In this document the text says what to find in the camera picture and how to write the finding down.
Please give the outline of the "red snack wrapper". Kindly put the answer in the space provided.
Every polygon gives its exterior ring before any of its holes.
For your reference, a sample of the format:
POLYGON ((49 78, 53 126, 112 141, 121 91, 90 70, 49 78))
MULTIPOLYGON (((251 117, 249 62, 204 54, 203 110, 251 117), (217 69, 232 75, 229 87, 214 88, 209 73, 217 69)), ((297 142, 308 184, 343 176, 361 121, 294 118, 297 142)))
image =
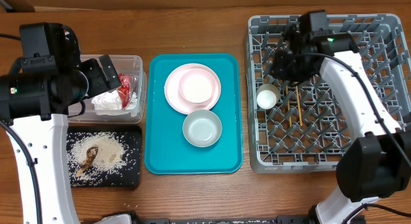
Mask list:
POLYGON ((122 109, 125 109, 130 103, 132 96, 132 77, 127 74, 120 74, 119 79, 121 80, 121 86, 117 88, 117 92, 122 102, 122 109))

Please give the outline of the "wooden chopstick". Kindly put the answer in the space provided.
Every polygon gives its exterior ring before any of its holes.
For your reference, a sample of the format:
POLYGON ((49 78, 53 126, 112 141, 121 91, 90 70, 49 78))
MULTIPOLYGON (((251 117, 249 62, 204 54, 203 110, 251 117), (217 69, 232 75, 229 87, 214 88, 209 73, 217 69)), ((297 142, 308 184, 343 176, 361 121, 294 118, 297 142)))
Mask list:
POLYGON ((299 113, 299 125, 302 127, 303 126, 302 110, 301 110, 301 101, 300 101, 300 94, 299 94, 298 86, 295 86, 295 94, 297 98, 297 108, 298 108, 298 113, 299 113))
MULTIPOLYGON (((286 96, 288 96, 288 93, 289 93, 289 87, 288 86, 286 86, 285 92, 286 92, 286 96)), ((288 112, 291 111, 290 99, 287 100, 287 109, 288 109, 288 112)), ((288 116, 288 122, 289 122, 289 127, 291 127, 292 126, 292 117, 291 117, 291 115, 288 116)))

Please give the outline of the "white napkin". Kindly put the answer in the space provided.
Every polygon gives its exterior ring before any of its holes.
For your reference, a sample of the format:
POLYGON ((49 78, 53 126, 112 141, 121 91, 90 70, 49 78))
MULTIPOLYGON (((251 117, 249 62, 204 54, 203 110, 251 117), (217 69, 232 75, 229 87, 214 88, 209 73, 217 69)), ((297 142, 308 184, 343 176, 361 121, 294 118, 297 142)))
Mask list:
POLYGON ((91 103, 94 105, 97 115, 117 116, 126 114, 137 106, 136 93, 132 93, 129 101, 123 101, 123 98, 124 94, 122 92, 114 90, 93 97, 91 103))

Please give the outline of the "cream paper cup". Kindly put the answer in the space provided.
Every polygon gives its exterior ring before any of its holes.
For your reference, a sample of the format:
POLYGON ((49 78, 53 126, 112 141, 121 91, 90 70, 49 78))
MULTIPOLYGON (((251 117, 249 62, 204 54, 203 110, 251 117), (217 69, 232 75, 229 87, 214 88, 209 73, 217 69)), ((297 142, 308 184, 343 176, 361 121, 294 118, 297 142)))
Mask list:
POLYGON ((272 84, 266 83, 257 89, 256 101, 260 108, 271 109, 279 101, 280 91, 272 84))

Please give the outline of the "grey bowl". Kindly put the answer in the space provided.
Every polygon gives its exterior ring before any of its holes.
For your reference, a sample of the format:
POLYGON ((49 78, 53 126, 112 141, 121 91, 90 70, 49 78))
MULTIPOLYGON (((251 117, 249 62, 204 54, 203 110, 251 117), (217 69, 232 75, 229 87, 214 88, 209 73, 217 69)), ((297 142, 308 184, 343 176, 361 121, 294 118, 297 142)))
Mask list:
POLYGON ((222 134, 220 118, 210 110, 197 110, 185 118, 182 125, 184 138, 199 148, 215 144, 222 134))

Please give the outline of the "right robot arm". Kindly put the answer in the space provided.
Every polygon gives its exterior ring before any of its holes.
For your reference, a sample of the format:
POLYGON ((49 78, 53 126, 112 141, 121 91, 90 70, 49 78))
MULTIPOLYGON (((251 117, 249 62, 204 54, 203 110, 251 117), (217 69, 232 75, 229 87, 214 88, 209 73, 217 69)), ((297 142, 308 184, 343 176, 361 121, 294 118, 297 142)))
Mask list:
POLYGON ((403 131, 373 89, 348 33, 333 33, 325 11, 305 13, 283 33, 270 74, 302 83, 319 75, 346 120, 352 144, 336 167, 337 187, 314 205, 307 223, 349 223, 358 213, 407 188, 410 132, 403 131))

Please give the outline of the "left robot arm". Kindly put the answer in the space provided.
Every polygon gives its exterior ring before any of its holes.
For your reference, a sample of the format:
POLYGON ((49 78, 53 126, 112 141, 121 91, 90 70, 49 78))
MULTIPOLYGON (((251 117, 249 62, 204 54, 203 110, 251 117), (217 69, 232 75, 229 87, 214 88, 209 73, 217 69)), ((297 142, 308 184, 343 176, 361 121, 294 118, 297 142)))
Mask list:
POLYGON ((81 61, 74 31, 60 23, 23 24, 22 57, 1 77, 1 127, 17 163, 25 223, 78 223, 66 139, 69 107, 116 89, 108 55, 81 61))

